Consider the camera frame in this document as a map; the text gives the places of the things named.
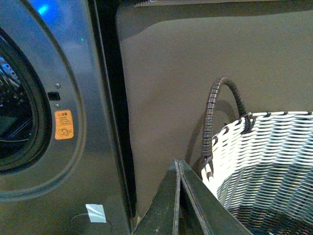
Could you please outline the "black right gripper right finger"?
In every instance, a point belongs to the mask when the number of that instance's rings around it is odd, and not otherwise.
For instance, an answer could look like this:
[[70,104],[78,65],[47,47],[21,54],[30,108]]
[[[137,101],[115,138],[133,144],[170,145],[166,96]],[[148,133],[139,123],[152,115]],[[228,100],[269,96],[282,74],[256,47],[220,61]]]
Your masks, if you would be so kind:
[[250,235],[184,161],[179,162],[183,222],[188,235]]

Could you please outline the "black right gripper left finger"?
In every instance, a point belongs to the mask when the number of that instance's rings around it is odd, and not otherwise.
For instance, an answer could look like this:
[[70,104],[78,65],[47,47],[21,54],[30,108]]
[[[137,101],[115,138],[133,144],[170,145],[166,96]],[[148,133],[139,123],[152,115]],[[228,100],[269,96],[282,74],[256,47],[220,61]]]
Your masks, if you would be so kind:
[[179,162],[172,160],[148,211],[133,234],[177,235],[179,233],[179,203]]

